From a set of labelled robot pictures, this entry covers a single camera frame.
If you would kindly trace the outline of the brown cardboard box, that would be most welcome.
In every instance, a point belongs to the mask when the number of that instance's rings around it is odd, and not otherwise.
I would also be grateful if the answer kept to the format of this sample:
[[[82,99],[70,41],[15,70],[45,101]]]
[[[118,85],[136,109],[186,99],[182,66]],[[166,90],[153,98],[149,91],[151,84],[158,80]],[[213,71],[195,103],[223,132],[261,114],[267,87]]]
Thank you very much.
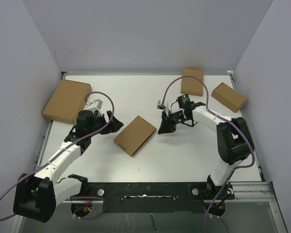
[[[155,131],[155,126],[141,116],[137,116],[115,137],[113,142],[130,157],[133,157]]]

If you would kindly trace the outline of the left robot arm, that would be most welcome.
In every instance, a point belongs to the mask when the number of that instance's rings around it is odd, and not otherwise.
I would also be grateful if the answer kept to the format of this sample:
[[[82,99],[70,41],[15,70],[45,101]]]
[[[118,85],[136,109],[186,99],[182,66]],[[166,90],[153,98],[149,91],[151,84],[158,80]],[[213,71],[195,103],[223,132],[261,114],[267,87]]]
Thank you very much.
[[[58,151],[33,175],[19,177],[13,212],[16,215],[47,222],[56,207],[65,200],[88,200],[91,198],[88,179],[69,175],[59,180],[66,169],[81,157],[97,134],[118,132],[124,124],[107,111],[108,119],[98,110],[82,110],[76,125],[70,130]]]

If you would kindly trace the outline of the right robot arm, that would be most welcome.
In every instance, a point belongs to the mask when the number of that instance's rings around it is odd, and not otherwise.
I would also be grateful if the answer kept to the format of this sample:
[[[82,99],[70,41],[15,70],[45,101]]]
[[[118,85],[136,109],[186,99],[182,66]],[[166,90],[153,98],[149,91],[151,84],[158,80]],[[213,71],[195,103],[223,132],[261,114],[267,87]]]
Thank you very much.
[[[246,121],[242,117],[230,118],[213,112],[202,102],[193,102],[187,94],[176,99],[180,110],[172,112],[168,105],[158,101],[162,121],[158,134],[173,133],[178,124],[194,127],[200,123],[216,133],[219,162],[207,178],[206,193],[215,199],[224,189],[230,175],[241,167],[242,161],[253,155],[254,145]]]

